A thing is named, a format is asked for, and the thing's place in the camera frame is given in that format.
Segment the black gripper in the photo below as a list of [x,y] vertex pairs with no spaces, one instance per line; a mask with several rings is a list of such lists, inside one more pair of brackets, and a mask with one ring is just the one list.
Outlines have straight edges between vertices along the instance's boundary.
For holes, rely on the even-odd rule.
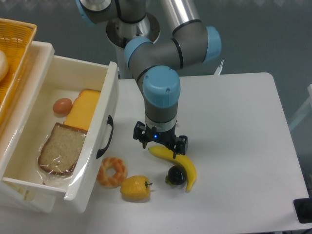
[[156,142],[173,152],[173,158],[176,155],[185,155],[188,149],[188,137],[184,135],[175,135],[176,125],[170,130],[160,132],[156,127],[149,128],[144,123],[138,121],[135,124],[133,139],[138,140],[145,149],[149,142]]

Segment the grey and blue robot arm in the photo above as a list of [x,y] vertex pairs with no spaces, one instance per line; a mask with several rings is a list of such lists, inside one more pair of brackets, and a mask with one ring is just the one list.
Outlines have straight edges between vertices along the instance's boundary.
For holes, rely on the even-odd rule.
[[149,142],[164,145],[172,156],[185,154],[188,138],[175,134],[181,91],[177,70],[218,57],[219,32],[202,24],[191,0],[162,1],[172,38],[160,44],[159,23],[143,0],[78,0],[76,4],[88,24],[107,23],[107,37],[123,51],[122,68],[131,73],[144,98],[145,121],[135,125],[133,138],[143,147]]

